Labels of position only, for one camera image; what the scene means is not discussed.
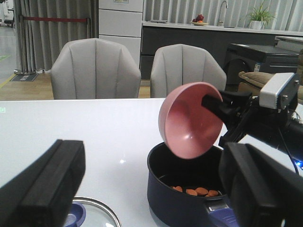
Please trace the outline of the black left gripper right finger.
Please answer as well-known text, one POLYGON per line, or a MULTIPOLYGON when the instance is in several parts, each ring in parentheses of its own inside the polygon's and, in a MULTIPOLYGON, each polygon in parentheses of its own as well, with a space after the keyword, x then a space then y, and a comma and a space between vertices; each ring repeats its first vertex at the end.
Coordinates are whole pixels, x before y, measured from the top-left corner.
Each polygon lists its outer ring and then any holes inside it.
POLYGON ((303 178, 254 146, 226 143, 219 176, 239 226, 303 225, 303 178))

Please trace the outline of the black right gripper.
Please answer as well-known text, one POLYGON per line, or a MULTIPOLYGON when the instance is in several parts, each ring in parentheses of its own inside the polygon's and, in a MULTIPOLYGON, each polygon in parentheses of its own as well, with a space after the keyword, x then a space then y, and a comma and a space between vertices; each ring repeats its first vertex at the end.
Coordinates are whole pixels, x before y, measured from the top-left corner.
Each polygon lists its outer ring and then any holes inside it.
POLYGON ((298 106, 297 95, 284 110, 259 106, 259 97, 251 92, 220 92, 223 101, 206 95, 201 106, 225 123, 227 132, 220 137, 219 145, 239 142, 250 135, 273 148, 290 152, 292 158, 303 160, 303 124, 293 114, 298 106))

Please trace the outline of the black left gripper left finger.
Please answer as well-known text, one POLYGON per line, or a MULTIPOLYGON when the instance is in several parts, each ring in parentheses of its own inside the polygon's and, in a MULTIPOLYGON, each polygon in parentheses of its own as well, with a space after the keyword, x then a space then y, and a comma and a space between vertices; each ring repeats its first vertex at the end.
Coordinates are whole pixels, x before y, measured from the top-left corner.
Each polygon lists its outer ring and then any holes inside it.
POLYGON ((85 174, 80 140, 57 140, 0 189, 2 227, 62 227, 85 174))

